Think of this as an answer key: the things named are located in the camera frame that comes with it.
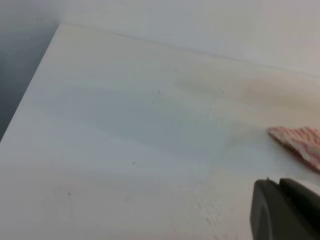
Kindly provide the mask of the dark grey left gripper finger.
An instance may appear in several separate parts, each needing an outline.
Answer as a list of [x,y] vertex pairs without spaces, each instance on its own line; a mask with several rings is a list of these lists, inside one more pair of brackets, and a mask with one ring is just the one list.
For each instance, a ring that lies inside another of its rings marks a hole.
[[318,240],[320,195],[290,178],[257,180],[251,232],[254,240]]

